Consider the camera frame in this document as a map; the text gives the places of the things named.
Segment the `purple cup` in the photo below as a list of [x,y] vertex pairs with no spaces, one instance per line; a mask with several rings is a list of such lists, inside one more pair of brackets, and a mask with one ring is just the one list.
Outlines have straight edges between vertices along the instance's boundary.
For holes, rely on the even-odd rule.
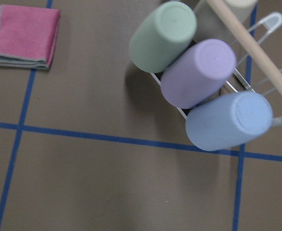
[[165,100],[189,109],[218,91],[237,63],[233,49],[218,39],[203,40],[186,50],[161,77]]

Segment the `green cup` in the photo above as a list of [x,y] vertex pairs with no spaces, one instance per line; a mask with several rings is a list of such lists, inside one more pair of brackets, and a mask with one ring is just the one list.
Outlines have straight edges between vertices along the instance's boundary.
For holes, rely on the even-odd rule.
[[179,1],[156,8],[134,32],[129,53],[142,71],[164,71],[191,43],[197,30],[193,10]]

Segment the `blue cup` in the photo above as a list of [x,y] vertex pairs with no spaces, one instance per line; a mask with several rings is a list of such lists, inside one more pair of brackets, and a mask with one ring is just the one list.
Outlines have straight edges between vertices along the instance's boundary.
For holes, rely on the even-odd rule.
[[185,127],[190,141],[205,151],[250,142],[272,125],[272,108],[262,95],[243,91],[220,96],[193,110]]

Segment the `beige cup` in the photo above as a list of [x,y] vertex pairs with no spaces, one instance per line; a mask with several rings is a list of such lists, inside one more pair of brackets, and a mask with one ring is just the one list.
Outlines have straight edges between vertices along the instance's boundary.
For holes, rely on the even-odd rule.
[[201,0],[194,8],[197,18],[195,42],[219,39],[226,43],[234,40],[229,26],[232,21],[244,23],[257,4],[256,0]]

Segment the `pink cloth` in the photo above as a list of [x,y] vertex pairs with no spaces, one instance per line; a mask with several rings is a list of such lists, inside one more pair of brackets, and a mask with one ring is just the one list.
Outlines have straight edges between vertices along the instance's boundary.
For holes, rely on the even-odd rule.
[[59,9],[0,5],[0,56],[51,65],[59,21]]

